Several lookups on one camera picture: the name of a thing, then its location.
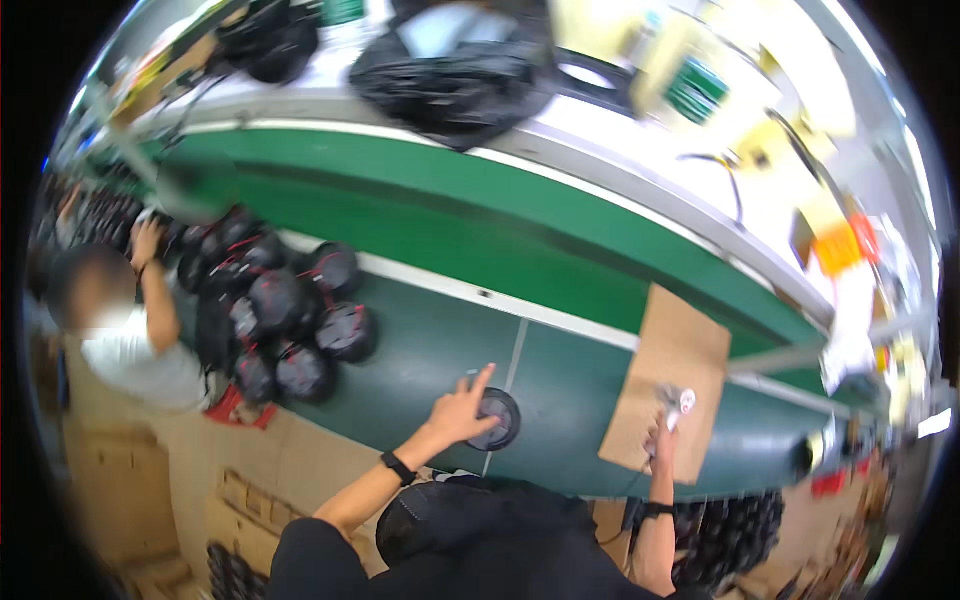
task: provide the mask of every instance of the white t-shirt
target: white t-shirt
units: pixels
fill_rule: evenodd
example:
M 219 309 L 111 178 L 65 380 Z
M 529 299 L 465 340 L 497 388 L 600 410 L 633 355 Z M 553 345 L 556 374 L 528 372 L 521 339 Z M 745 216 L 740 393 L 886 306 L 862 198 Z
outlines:
M 177 342 L 157 356 L 147 334 L 147 311 L 140 304 L 115 329 L 99 329 L 97 339 L 84 340 L 81 352 L 104 383 L 160 409 L 204 410 L 219 390 L 215 378 L 204 377 L 196 355 Z

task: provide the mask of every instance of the worker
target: worker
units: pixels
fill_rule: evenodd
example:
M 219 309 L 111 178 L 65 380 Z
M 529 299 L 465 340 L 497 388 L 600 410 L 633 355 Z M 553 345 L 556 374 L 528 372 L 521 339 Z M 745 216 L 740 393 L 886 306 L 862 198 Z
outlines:
M 163 227 L 132 230 L 132 257 L 103 244 L 64 252 L 48 282 L 48 304 L 61 329 L 81 338 L 81 353 L 104 383 L 163 412 L 203 410 L 223 394 L 180 340 L 180 319 L 156 258 Z M 139 282 L 143 304 L 134 304 Z
M 659 509 L 649 511 L 655 514 L 640 527 L 635 583 L 598 543 L 584 500 L 527 482 L 475 476 L 423 483 L 402 493 L 385 515 L 387 521 L 395 515 L 407 518 L 394 527 L 382 517 L 377 530 L 378 544 L 391 545 L 391 557 L 384 559 L 392 568 L 367 578 L 349 542 L 354 532 L 435 456 L 496 425 L 497 417 L 477 418 L 493 370 L 488 365 L 472 387 L 460 380 L 456 393 L 437 400 L 426 424 L 406 443 L 384 454 L 313 518 L 287 525 L 274 555 L 270 600 L 709 598 L 698 589 L 677 591 L 671 581 L 677 434 L 662 418 L 654 432 L 657 458 L 651 463 L 650 489 L 651 506 Z

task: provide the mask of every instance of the black shirt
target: black shirt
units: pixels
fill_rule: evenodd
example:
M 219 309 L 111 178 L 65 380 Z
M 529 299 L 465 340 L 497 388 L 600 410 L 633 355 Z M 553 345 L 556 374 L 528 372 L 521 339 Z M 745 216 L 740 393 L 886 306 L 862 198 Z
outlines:
M 709 599 L 697 589 L 671 598 Z M 576 531 L 479 540 L 458 553 L 421 553 L 372 579 L 332 525 L 290 523 L 274 556 L 270 600 L 510 600 L 660 598 L 627 580 L 593 537 Z

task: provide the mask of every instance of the hand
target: hand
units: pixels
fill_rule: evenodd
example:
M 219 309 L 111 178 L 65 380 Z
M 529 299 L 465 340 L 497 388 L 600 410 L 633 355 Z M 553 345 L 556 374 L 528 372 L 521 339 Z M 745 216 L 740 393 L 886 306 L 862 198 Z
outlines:
M 163 238 L 164 231 L 165 228 L 160 223 L 149 217 L 133 226 L 131 235 L 133 257 L 130 262 L 135 270 L 142 269 L 148 262 L 156 258 L 156 248 Z
M 496 370 L 496 365 L 490 363 L 473 379 L 473 385 L 468 387 L 467 378 L 457 382 L 455 394 L 446 394 L 433 405 L 433 412 L 423 429 L 427 430 L 438 445 L 444 448 L 457 442 L 475 438 L 494 428 L 499 417 L 477 418 L 480 401 L 484 390 L 490 383 L 490 378 Z
M 659 469 L 673 468 L 674 450 L 677 447 L 679 430 L 670 431 L 666 426 L 666 415 L 661 413 L 657 418 L 657 427 L 650 430 L 650 440 L 657 450 L 657 455 L 650 460 L 650 470 L 656 473 Z

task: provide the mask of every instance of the black wheel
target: black wheel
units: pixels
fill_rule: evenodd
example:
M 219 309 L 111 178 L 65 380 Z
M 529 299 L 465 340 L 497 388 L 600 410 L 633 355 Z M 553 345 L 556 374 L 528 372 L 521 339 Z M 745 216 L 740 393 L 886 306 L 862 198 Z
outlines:
M 503 390 L 487 388 L 480 403 L 478 419 L 496 415 L 500 423 L 487 433 L 467 440 L 467 445 L 484 452 L 502 450 L 510 445 L 520 433 L 520 407 L 516 400 Z

